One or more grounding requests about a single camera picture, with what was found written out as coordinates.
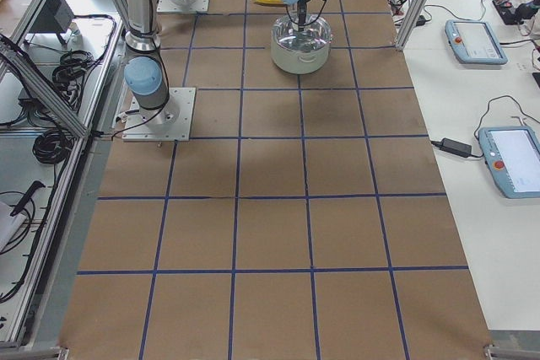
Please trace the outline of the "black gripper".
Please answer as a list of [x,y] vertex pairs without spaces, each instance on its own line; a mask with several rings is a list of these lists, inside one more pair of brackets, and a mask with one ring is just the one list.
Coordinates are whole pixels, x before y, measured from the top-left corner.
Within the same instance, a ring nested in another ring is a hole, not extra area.
[[298,5],[298,25],[305,25],[307,7],[306,4],[311,0],[298,0],[296,4]]

